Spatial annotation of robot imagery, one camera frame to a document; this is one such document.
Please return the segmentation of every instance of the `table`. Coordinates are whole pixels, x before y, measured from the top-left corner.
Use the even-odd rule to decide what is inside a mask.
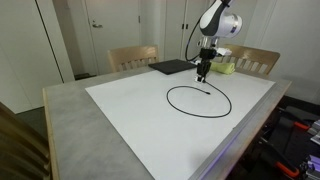
[[[85,91],[149,71],[144,67],[44,88],[54,179],[153,179]],[[190,179],[228,175],[290,85],[286,80],[275,82]]]

